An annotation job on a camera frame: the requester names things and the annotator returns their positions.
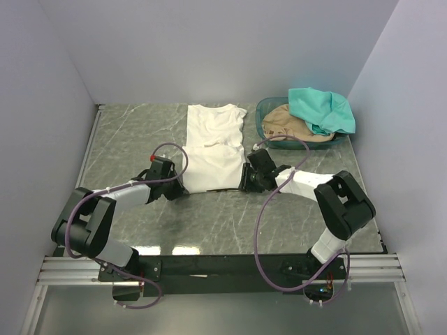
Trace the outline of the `white printed t shirt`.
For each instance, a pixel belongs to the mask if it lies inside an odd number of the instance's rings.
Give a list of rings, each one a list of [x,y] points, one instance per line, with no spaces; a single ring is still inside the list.
[[[246,163],[242,127],[247,111],[236,105],[190,105],[187,108],[188,158],[182,175],[190,194],[238,188]]]

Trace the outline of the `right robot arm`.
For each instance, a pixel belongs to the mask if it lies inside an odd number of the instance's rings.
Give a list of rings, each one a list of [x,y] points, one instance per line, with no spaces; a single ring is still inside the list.
[[[317,174],[290,165],[278,166],[265,149],[248,155],[239,190],[297,195],[318,204],[325,230],[310,248],[313,257],[306,263],[314,278],[323,278],[331,270],[330,258],[376,216],[372,201],[350,172]]]

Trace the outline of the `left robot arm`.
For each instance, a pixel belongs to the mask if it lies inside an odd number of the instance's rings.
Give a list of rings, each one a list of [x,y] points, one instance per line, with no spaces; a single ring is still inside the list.
[[[130,281],[141,272],[139,252],[110,237],[114,217],[160,197],[172,201],[186,194],[175,164],[152,156],[150,167],[125,184],[99,191],[76,188],[54,224],[51,240],[75,257],[114,265],[116,274]]]

